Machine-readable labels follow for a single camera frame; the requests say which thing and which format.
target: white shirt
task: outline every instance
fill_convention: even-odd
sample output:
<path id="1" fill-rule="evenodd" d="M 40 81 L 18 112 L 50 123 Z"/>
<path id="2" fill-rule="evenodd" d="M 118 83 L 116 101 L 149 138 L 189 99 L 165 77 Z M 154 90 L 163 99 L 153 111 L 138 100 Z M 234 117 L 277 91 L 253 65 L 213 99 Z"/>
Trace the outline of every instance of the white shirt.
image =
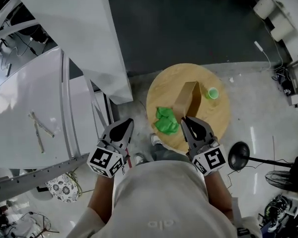
<path id="1" fill-rule="evenodd" d="M 243 226 L 262 237 L 257 220 Z M 130 169 L 117 186 L 105 225 L 87 208 L 68 238 L 235 238 L 236 227 L 209 204 L 204 179 L 190 163 L 157 161 Z"/>

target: brown paper bag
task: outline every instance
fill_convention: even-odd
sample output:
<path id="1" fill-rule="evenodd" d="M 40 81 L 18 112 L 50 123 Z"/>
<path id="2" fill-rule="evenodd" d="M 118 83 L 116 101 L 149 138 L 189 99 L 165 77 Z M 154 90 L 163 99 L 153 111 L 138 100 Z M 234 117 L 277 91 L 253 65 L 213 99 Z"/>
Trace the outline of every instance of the brown paper bag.
<path id="1" fill-rule="evenodd" d="M 181 124 L 181 119 L 185 116 L 195 117 L 201 103 L 201 89 L 198 81 L 185 82 L 179 96 L 172 106 L 177 122 Z"/>

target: white box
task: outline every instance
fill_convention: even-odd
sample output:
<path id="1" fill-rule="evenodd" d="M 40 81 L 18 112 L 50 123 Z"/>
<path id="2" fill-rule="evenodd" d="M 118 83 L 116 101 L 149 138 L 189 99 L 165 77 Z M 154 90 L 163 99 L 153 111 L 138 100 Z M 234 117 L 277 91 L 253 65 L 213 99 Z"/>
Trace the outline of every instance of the white box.
<path id="1" fill-rule="evenodd" d="M 96 151 L 88 156 L 87 164 L 94 172 L 112 178 L 123 166 L 123 156 L 97 147 Z"/>
<path id="2" fill-rule="evenodd" d="M 206 152 L 196 155 L 192 163 L 204 176 L 219 170 L 226 163 L 226 154 L 223 145 L 219 145 Z"/>
<path id="3" fill-rule="evenodd" d="M 291 95 L 290 99 L 292 105 L 298 104 L 298 94 Z"/>

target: round wooden table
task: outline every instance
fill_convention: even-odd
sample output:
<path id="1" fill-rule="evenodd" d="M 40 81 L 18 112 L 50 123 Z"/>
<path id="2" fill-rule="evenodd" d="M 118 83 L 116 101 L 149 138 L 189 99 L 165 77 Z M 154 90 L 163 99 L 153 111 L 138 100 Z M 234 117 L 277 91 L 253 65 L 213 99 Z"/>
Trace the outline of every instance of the round wooden table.
<path id="1" fill-rule="evenodd" d="M 201 104 L 196 115 L 206 121 L 212 128 L 215 136 L 220 140 L 230 121 L 230 106 L 223 83 L 212 72 L 202 66 L 181 63 L 162 71 L 152 82 L 147 94 L 147 116 L 154 132 L 161 141 L 177 152 L 186 153 L 189 149 L 184 140 L 181 127 L 176 134 L 166 135 L 157 130 L 154 123 L 157 107 L 172 108 L 185 82 L 198 81 L 201 87 Z M 209 100 L 205 97 L 207 90 L 216 87 L 219 98 Z"/>

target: sneaker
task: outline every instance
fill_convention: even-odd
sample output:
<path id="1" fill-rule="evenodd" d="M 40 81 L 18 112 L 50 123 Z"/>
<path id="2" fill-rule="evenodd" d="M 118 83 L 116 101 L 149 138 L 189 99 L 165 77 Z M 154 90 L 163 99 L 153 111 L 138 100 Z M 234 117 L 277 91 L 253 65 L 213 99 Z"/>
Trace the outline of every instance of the sneaker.
<path id="1" fill-rule="evenodd" d="M 156 134 L 153 133 L 150 137 L 152 145 L 162 145 L 162 141 L 160 140 L 160 138 L 158 138 Z"/>
<path id="2" fill-rule="evenodd" d="M 140 164 L 140 163 L 146 163 L 148 162 L 148 160 L 146 159 L 146 157 L 142 154 L 142 153 L 136 153 L 134 156 L 136 165 Z"/>

